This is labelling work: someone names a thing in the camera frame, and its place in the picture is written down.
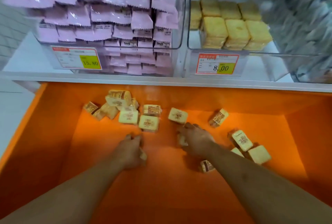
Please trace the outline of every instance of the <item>hand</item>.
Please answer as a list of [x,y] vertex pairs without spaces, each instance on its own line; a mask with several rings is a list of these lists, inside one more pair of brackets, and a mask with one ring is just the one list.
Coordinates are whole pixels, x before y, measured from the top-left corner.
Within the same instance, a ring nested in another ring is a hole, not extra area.
[[140,158],[142,154],[141,141],[141,136],[131,139],[130,134],[126,135],[113,151],[112,158],[118,161],[123,169],[131,169],[143,164],[144,160]]
[[185,136],[188,143],[187,146],[182,147],[183,150],[190,155],[207,159],[215,143],[210,133],[203,130],[199,125],[192,125],[191,123],[186,123],[183,127],[179,127],[177,131]]

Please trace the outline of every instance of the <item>price tag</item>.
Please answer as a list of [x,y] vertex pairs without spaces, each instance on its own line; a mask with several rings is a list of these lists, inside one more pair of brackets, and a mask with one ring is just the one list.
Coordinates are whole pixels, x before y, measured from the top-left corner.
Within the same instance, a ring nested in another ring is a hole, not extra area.
[[59,63],[68,69],[102,69],[94,47],[51,46]]
[[199,53],[196,75],[232,75],[239,56]]

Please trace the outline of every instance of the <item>person's left arm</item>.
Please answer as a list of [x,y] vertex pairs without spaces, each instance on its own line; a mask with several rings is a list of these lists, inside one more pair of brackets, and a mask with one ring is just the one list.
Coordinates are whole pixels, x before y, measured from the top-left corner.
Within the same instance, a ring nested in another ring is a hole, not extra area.
[[143,162],[140,142],[140,136],[127,135],[106,160],[17,209],[0,224],[88,223],[114,179]]

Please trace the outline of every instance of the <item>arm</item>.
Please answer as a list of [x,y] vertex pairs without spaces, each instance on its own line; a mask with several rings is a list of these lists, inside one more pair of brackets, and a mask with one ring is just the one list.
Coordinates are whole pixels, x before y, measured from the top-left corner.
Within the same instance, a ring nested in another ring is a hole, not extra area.
[[114,179],[143,162],[140,141],[140,136],[132,140],[127,135],[106,160],[17,209],[0,224],[88,223]]
[[257,223],[330,223],[332,208],[290,181],[214,142],[198,125],[185,124],[189,154],[207,159]]

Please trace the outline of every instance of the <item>orange surface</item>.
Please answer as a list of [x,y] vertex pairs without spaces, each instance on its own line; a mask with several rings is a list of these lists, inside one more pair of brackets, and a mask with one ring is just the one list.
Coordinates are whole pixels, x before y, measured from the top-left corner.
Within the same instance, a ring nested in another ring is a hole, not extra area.
[[[159,104],[163,112],[159,131],[143,133],[147,166],[117,178],[93,223],[252,223],[225,180],[215,171],[197,172],[199,160],[177,146],[177,125],[167,119],[171,107],[186,110],[188,121],[227,147],[227,133],[243,130],[271,154],[268,168],[324,201],[323,191],[332,195],[332,175],[321,167],[330,161],[324,147],[332,132],[321,128],[332,122],[331,113],[323,113],[331,105],[328,94],[50,83],[36,95],[0,161],[0,188],[6,188],[0,190],[0,218],[103,159],[127,133],[140,132],[118,116],[97,121],[82,111],[88,101],[104,103],[111,88],[130,90],[141,105]],[[222,107],[230,115],[213,129],[208,118]]]

